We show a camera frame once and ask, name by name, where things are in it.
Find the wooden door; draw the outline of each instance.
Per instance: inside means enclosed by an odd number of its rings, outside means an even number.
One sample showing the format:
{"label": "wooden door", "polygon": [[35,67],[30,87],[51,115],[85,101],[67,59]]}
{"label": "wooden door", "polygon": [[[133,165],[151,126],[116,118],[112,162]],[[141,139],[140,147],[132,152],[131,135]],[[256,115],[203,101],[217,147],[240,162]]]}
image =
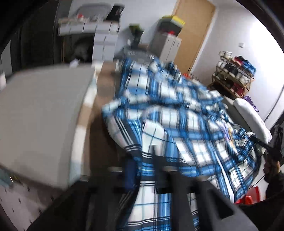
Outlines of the wooden door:
{"label": "wooden door", "polygon": [[179,0],[174,14],[185,21],[175,64],[182,73],[192,68],[211,23],[215,6],[207,0]]}

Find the white drawer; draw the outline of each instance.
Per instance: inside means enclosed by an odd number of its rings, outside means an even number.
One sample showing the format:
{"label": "white drawer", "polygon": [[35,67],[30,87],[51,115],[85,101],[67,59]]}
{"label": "white drawer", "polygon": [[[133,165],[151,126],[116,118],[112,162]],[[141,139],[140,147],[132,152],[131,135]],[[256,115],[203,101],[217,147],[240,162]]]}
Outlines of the white drawer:
{"label": "white drawer", "polygon": [[63,36],[63,35],[69,34],[70,30],[71,30],[71,27],[69,24],[61,24],[58,29],[58,35]]}
{"label": "white drawer", "polygon": [[94,43],[104,42],[108,34],[95,33]]}
{"label": "white drawer", "polygon": [[115,46],[104,46],[103,60],[113,61]]}
{"label": "white drawer", "polygon": [[105,38],[105,42],[108,43],[116,43],[118,34],[107,34]]}
{"label": "white drawer", "polygon": [[110,29],[109,29],[109,32],[111,33],[117,33],[118,32],[118,28],[119,28],[119,25],[118,23],[111,23],[110,25]]}
{"label": "white drawer", "polygon": [[70,27],[71,27],[70,29],[71,34],[81,34],[83,33],[84,23],[71,24]]}
{"label": "white drawer", "polygon": [[104,50],[103,45],[94,45],[92,60],[103,60],[103,50]]}
{"label": "white drawer", "polygon": [[97,28],[96,22],[86,22],[84,25],[83,33],[95,33]]}
{"label": "white drawer", "polygon": [[111,25],[111,22],[98,23],[97,30],[103,30],[103,31],[109,32],[110,25]]}

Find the purple cloth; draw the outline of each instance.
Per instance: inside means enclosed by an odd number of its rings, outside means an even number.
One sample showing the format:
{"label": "purple cloth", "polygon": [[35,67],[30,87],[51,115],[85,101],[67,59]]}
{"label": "purple cloth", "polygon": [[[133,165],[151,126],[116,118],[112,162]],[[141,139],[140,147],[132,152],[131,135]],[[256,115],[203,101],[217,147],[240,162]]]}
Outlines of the purple cloth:
{"label": "purple cloth", "polygon": [[247,102],[249,102],[249,104],[253,107],[253,109],[256,111],[256,112],[259,112],[259,110],[257,109],[257,107],[254,105],[251,97],[249,96],[244,96],[244,100],[246,100]]}

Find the blue and white plaid fabric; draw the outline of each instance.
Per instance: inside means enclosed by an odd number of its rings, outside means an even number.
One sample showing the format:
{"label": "blue and white plaid fabric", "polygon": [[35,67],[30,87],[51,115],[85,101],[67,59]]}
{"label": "blue and white plaid fabric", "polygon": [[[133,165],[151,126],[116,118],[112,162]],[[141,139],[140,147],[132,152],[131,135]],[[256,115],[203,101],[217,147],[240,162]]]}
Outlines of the blue and white plaid fabric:
{"label": "blue and white plaid fabric", "polygon": [[[246,193],[260,166],[260,146],[252,132],[233,124],[217,91],[156,59],[148,67],[126,59],[120,70],[120,90],[102,113],[111,137],[136,161],[140,185],[118,229],[171,229],[171,195],[155,193],[152,146],[156,155],[179,162],[182,174],[208,176],[231,202]],[[197,225],[194,193],[188,198]]]}

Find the white pillow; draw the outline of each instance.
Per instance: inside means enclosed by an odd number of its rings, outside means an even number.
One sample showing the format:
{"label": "white pillow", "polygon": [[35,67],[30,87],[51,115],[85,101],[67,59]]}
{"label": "white pillow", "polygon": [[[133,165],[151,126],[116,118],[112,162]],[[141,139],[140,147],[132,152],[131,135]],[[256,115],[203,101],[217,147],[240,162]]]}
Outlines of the white pillow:
{"label": "white pillow", "polygon": [[242,115],[252,132],[255,133],[261,141],[266,144],[271,141],[272,135],[270,131],[249,102],[244,99],[235,99],[233,105]]}

